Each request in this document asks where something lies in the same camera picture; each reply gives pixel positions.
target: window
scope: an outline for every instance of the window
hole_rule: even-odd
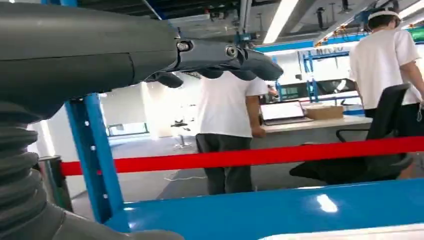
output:
[[[347,78],[317,81],[316,86],[318,88],[317,91],[319,96],[356,91],[354,82]],[[309,93],[311,96],[314,95],[312,83],[310,84]],[[308,87],[306,82],[281,86],[281,100],[308,97]]]
[[[319,95],[330,95],[356,91],[355,84],[352,80],[347,78],[317,81]]]
[[[308,90],[307,84],[305,82],[281,86],[281,100],[300,99],[307,97]]]
[[[144,122],[109,125],[106,131],[109,137],[148,134],[147,124]]]

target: bar stool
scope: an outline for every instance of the bar stool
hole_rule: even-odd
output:
[[[184,149],[186,147],[191,147],[192,143],[191,142],[186,142],[184,140],[184,135],[181,133],[181,129],[184,131],[191,131],[190,128],[187,127],[188,124],[184,123],[183,120],[181,121],[175,121],[175,123],[173,125],[171,125],[172,128],[178,128],[178,136],[180,139],[180,143],[175,144],[174,148],[178,148],[178,149]]]

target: red rope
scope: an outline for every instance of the red rope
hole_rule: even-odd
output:
[[[117,173],[285,164],[322,159],[424,152],[424,137],[387,138],[345,143],[314,144],[244,151],[115,159]],[[78,161],[63,162],[64,176],[82,175]]]

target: person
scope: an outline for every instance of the person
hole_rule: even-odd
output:
[[[400,21],[396,12],[383,8],[369,15],[371,34],[351,50],[350,74],[369,118],[385,88],[411,83],[399,111],[397,136],[424,136],[424,125],[417,120],[424,96],[424,81],[416,64],[420,56],[411,34],[397,28]],[[411,165],[399,177],[409,178],[412,170]]]
[[[229,71],[219,78],[201,78],[198,103],[199,153],[248,150],[252,137],[264,137],[259,123],[259,98],[268,93],[264,80],[241,80]],[[253,190],[250,166],[205,168],[210,195]]]
[[[259,96],[259,103],[260,104],[266,104],[266,103],[273,103],[278,98],[278,92],[274,89],[273,86],[267,85],[268,93],[262,96]]]

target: gray robotic arm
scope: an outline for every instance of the gray robotic arm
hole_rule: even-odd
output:
[[[26,125],[51,118],[67,100],[158,81],[178,87],[171,72],[246,81],[283,71],[259,52],[233,44],[180,39],[166,22],[76,7],[0,2],[0,239],[179,240],[171,232],[123,234],[46,200],[37,133]]]
[[[177,86],[166,72],[251,71],[264,80],[283,73],[259,52],[180,39],[165,21],[111,12],[0,2],[0,32],[0,104],[39,119],[89,93],[157,79]]]

